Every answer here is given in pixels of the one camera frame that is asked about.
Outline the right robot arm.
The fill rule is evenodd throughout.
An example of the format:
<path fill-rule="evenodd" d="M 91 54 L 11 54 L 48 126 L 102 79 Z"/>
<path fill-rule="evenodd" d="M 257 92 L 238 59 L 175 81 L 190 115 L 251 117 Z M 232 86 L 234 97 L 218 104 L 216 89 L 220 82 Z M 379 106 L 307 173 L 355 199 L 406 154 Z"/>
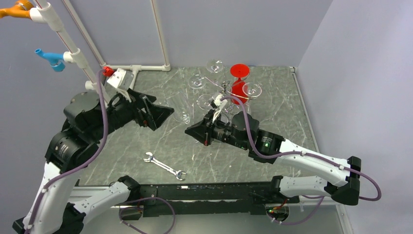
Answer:
<path fill-rule="evenodd" d="M 185 134 L 209 146 L 214 140 L 247 150 L 248 156 L 260 163 L 282 164 L 312 172 L 312 176 L 292 178 L 274 176 L 268 189 L 269 198 L 281 202 L 299 195 L 327 196 L 333 201 L 355 206 L 359 201 L 358 171 L 361 160 L 326 156 L 303 148 L 290 140 L 259 128 L 259 121 L 239 112 L 229 123 L 213 121 L 209 111 L 198 123 L 187 127 Z"/>

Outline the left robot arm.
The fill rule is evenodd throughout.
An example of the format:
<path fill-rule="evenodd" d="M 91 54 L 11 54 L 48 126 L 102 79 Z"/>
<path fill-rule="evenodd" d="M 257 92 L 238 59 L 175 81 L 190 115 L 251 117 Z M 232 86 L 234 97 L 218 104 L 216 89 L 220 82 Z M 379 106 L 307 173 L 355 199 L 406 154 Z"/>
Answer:
<path fill-rule="evenodd" d="M 18 234 L 78 234 L 111 206 L 132 205 L 142 197 L 140 184 L 125 175 L 89 198 L 69 201 L 84 168 L 101 153 L 110 133 L 131 121 L 156 130 L 174 113 L 171 107 L 155 104 L 154 96 L 134 90 L 128 94 L 130 100 L 117 94 L 106 105 L 98 93 L 84 92 L 64 108 L 66 120 L 48 146 L 36 199 L 29 213 L 12 225 Z"/>

